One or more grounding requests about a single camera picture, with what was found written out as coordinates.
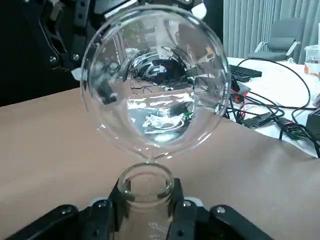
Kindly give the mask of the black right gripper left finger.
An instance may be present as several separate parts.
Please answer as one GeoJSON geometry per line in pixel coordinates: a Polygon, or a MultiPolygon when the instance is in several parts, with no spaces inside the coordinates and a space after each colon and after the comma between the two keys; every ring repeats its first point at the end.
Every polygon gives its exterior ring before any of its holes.
{"type": "Polygon", "coordinates": [[[71,204],[57,206],[7,237],[8,240],[113,240],[125,216],[125,198],[117,180],[107,198],[95,200],[83,210],[71,204]]]}

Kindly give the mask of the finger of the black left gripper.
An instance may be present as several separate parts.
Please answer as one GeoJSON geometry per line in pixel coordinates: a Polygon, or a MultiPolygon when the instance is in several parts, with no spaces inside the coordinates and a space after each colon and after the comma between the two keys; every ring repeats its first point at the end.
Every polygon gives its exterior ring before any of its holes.
{"type": "Polygon", "coordinates": [[[207,7],[203,0],[173,0],[173,4],[189,11],[196,18],[203,20],[207,14],[207,7]]]}
{"type": "Polygon", "coordinates": [[[38,0],[37,39],[42,56],[53,70],[80,79],[88,25],[87,0],[38,0]]]}

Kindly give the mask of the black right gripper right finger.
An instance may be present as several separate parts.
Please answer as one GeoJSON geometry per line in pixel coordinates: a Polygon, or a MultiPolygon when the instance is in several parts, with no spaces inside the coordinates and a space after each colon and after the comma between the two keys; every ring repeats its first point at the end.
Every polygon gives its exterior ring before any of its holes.
{"type": "Polygon", "coordinates": [[[271,240],[272,238],[228,205],[209,210],[184,196],[179,178],[174,179],[173,215],[168,240],[271,240]]]}

